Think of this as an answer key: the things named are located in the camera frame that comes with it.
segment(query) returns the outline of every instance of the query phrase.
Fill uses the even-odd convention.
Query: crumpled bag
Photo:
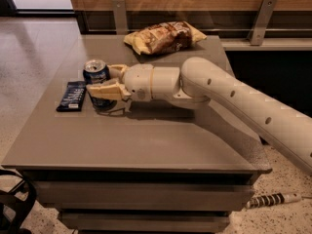
[[[140,54],[160,55],[195,45],[207,36],[186,21],[163,22],[128,34],[124,42]]]

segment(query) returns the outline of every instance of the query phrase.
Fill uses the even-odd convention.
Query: drawer
[[[219,232],[229,223],[227,216],[190,212],[61,213],[58,216],[70,229],[93,231]]]
[[[249,185],[37,181],[38,201],[57,209],[240,211]]]

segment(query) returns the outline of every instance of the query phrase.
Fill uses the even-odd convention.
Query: can
[[[101,59],[90,59],[84,65],[83,71],[86,84],[100,84],[110,79],[109,69],[106,63]],[[114,100],[91,97],[91,102],[95,109],[107,110],[110,109]]]

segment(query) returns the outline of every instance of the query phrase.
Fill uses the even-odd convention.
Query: chip bag
[[[207,36],[185,21],[172,21],[145,27],[128,34],[124,42],[140,55],[160,55],[177,52],[195,45]]]

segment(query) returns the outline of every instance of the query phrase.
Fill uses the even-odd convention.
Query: white floor
[[[0,18],[0,164],[79,36],[75,19]],[[266,145],[265,151],[273,172],[256,182],[256,195],[297,192],[312,197],[311,176],[272,147]],[[8,184],[0,180],[0,188]],[[23,226],[33,234],[73,233],[57,215],[56,210],[36,203]],[[231,214],[230,225],[222,233],[312,233],[312,200],[242,209]]]

